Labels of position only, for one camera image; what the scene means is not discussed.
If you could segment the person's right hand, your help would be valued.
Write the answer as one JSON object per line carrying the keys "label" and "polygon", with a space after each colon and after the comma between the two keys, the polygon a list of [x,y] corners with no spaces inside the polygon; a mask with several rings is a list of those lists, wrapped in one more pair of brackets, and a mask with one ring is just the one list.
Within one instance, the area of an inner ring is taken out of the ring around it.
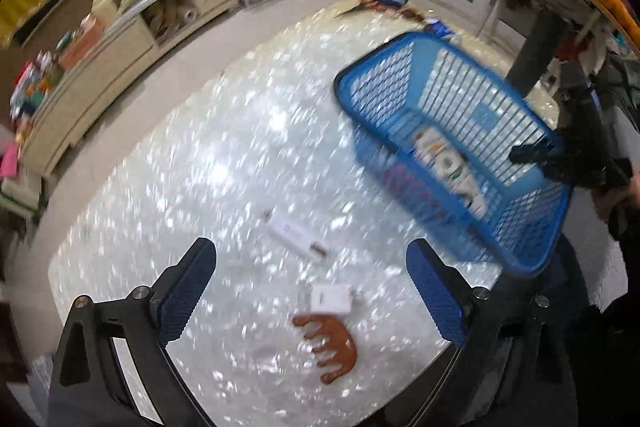
{"label": "person's right hand", "polygon": [[636,171],[630,179],[624,201],[632,208],[640,208],[640,171]]}

